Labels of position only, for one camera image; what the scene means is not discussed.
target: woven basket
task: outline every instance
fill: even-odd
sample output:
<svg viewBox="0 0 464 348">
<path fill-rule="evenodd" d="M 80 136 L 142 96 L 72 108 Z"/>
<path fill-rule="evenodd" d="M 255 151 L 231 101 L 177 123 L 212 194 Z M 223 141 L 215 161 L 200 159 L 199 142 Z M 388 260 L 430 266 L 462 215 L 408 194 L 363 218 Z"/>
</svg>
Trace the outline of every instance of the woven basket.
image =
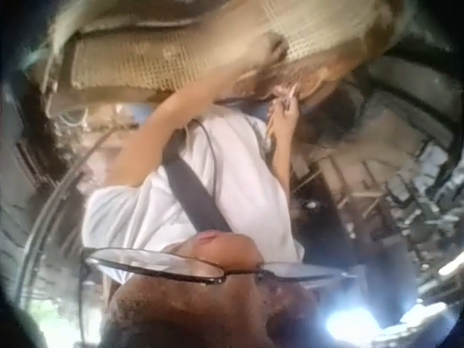
<svg viewBox="0 0 464 348">
<path fill-rule="evenodd" d="M 258 35 L 274 30 L 289 41 L 286 61 L 264 75 L 244 76 L 224 97 L 262 98 L 272 85 L 294 82 L 302 84 L 302 96 L 309 96 L 320 82 L 339 80 L 388 46 L 402 10 L 399 3 L 231 0 L 201 22 L 183 28 L 87 33 L 68 45 L 66 78 L 61 78 L 65 87 L 60 88 L 74 94 L 122 88 L 143 91 L 142 99 L 150 95 L 150 100 L 160 101 L 208 70 L 233 61 Z"/>
</svg>

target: glasses frame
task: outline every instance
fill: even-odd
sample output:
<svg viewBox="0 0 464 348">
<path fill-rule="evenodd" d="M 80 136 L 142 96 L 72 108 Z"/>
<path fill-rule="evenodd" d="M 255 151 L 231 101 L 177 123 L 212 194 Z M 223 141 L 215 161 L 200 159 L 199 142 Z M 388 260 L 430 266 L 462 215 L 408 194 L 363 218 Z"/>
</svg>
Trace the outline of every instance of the glasses frame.
<svg viewBox="0 0 464 348">
<path fill-rule="evenodd" d="M 84 263 L 87 265 L 96 265 L 96 266 L 102 266 L 102 267 L 108 267 L 108 268 L 113 268 L 116 270 L 121 270 L 123 272 L 128 272 L 128 273 L 135 273 L 139 274 L 141 276 L 149 276 L 149 277 L 158 277 L 158 278 L 166 278 L 170 279 L 172 281 L 186 281 L 189 283 L 202 283 L 204 285 L 218 285 L 222 284 L 225 282 L 228 276 L 235 276 L 235 275 L 255 275 L 258 280 L 261 280 L 263 278 L 272 278 L 278 281 L 282 281 L 285 283 L 301 283 L 305 281 L 323 281 L 323 280 L 329 280 L 332 278 L 344 278 L 344 274 L 341 275 L 309 275 L 309 276 L 303 276 L 303 277 L 283 277 L 276 275 L 270 270 L 262 269 L 263 265 L 272 265 L 272 264 L 289 264 L 291 265 L 292 262 L 265 262 L 261 265 L 257 265 L 256 270 L 224 270 L 224 268 L 220 267 L 219 265 L 216 265 L 215 263 L 204 261 L 201 259 L 193 258 L 193 257 L 184 257 L 182 256 L 181 258 L 185 260 L 194 260 L 196 262 L 201 262 L 206 265 L 210 265 L 214 268 L 221 269 L 223 274 L 221 277 L 201 277 L 199 275 L 182 275 L 182 274 L 177 274 L 177 273 L 170 273 L 167 271 L 163 270 L 150 270 L 147 268 L 139 267 L 139 266 L 133 266 L 133 265 L 126 265 L 124 263 L 119 263 L 115 261 L 109 261 L 109 260 L 100 260 L 98 258 L 96 259 L 91 259 L 92 254 L 100 251 L 100 250 L 105 250 L 105 249 L 111 249 L 111 250 L 131 250 L 131 251 L 146 251 L 146 252 L 152 252 L 149 250 L 142 250 L 142 249 L 129 249 L 129 248 L 99 248 L 99 249 L 85 249 L 85 258 L 83 259 Z M 170 256 L 178 257 L 178 255 L 175 254 L 169 254 L 166 252 L 156 252 L 157 254 L 167 254 Z"/>
</svg>

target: man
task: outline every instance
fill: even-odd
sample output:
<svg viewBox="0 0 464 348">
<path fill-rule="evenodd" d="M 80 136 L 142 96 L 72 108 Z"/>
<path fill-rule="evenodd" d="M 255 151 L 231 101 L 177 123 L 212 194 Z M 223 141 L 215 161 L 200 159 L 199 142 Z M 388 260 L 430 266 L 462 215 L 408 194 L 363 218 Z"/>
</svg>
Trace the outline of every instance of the man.
<svg viewBox="0 0 464 348">
<path fill-rule="evenodd" d="M 282 37 L 264 35 L 237 61 L 162 103 L 125 144 L 104 188 L 89 199 L 84 244 L 168 252 L 232 272 L 253 271 L 263 262 L 300 262 L 302 248 L 292 237 L 288 207 L 296 99 L 277 98 L 270 108 L 275 138 L 270 166 L 256 134 L 265 137 L 264 122 L 212 106 L 241 75 L 278 62 L 286 50 Z M 161 165 L 173 132 L 199 116 L 203 129 L 190 129 L 181 157 L 234 233 L 197 233 Z M 298 316 L 309 310 L 296 305 L 310 302 L 300 288 L 282 291 L 281 285 L 257 282 L 250 274 L 204 286 L 109 268 L 104 272 L 122 284 L 107 309 L 104 347 L 274 347 L 268 329 L 278 326 L 276 313 L 290 308 Z"/>
</svg>

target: light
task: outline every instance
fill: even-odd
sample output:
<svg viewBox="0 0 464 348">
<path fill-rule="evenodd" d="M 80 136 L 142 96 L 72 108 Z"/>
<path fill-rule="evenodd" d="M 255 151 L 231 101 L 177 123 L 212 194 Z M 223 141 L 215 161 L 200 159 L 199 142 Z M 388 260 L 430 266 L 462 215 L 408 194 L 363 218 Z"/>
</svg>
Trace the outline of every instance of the light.
<svg viewBox="0 0 464 348">
<path fill-rule="evenodd" d="M 401 322 L 412 327 L 419 326 L 425 319 L 433 317 L 446 309 L 447 305 L 444 302 L 437 302 L 429 306 L 417 303 L 411 310 L 402 316 Z"/>
<path fill-rule="evenodd" d="M 363 308 L 334 313 L 327 320 L 327 330 L 336 340 L 355 345 L 367 344 L 381 333 L 376 319 Z"/>
<path fill-rule="evenodd" d="M 464 263 L 464 252 L 461 252 L 453 261 L 439 269 L 438 274 L 442 277 L 454 273 Z"/>
</svg>

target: shoulder strap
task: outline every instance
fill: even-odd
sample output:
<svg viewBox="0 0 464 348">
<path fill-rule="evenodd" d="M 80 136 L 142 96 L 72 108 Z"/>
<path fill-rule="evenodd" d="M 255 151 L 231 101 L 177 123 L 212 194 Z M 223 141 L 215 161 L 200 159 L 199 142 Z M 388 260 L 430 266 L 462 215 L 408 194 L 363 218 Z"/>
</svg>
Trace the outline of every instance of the shoulder strap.
<svg viewBox="0 0 464 348">
<path fill-rule="evenodd" d="M 183 140 L 184 132 L 177 130 L 163 152 L 163 165 L 175 198 L 181 204 L 196 232 L 208 230 L 232 232 L 213 197 L 191 167 L 179 156 Z"/>
</svg>

